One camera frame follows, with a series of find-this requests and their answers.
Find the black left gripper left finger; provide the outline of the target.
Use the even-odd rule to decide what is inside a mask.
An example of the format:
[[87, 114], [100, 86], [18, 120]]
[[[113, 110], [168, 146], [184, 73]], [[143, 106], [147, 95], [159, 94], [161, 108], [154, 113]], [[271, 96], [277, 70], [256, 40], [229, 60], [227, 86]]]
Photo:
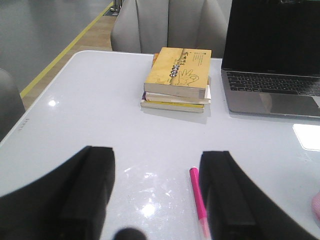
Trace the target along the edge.
[[0, 199], [3, 240], [98, 240], [115, 182], [110, 147], [86, 146]]

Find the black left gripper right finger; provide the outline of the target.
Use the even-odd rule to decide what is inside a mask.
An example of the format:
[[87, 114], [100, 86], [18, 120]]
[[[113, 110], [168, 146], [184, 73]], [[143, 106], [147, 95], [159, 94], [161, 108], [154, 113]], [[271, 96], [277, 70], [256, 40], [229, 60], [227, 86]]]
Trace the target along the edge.
[[215, 240], [313, 240], [239, 167], [228, 151], [204, 151], [199, 184]]

